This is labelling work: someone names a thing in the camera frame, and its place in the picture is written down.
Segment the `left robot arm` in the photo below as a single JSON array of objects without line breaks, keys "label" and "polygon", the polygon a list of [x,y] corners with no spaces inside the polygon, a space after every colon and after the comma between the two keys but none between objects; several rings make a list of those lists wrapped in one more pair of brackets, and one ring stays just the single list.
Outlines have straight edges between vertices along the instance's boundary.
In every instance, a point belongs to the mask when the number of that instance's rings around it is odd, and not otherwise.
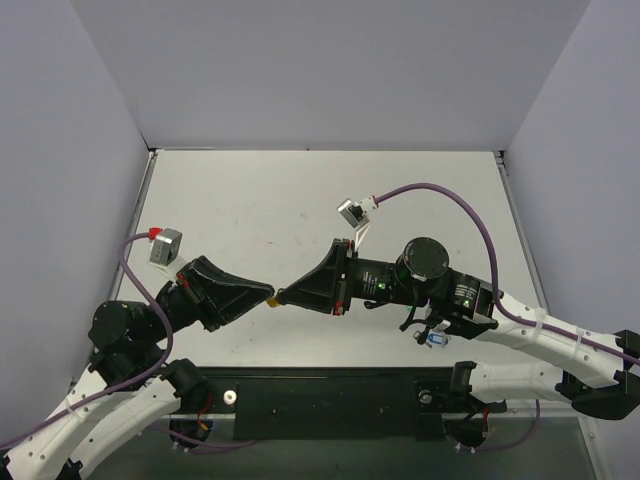
[{"label": "left robot arm", "polygon": [[199,368],[169,358],[175,333],[196,322],[214,332],[274,289],[229,274],[204,256],[162,270],[169,280],[156,296],[96,308],[89,365],[45,421],[3,445],[2,478],[85,479],[161,417],[210,407],[213,394]]}]

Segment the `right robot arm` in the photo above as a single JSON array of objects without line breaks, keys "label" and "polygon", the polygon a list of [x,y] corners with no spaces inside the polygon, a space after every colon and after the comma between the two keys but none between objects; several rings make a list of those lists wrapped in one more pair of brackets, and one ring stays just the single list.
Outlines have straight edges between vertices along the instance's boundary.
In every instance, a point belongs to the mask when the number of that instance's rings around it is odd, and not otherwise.
[{"label": "right robot arm", "polygon": [[449,402],[546,400],[604,420],[621,420],[639,406],[639,336],[599,334],[529,307],[490,283],[453,270],[437,241],[411,240],[394,262],[361,258],[349,240],[333,241],[310,272],[279,290],[276,303],[324,314],[345,314],[354,299],[373,310],[403,305],[405,331],[422,326],[420,345],[445,345],[452,337],[492,343],[532,357],[525,364],[459,362],[447,383]]}]

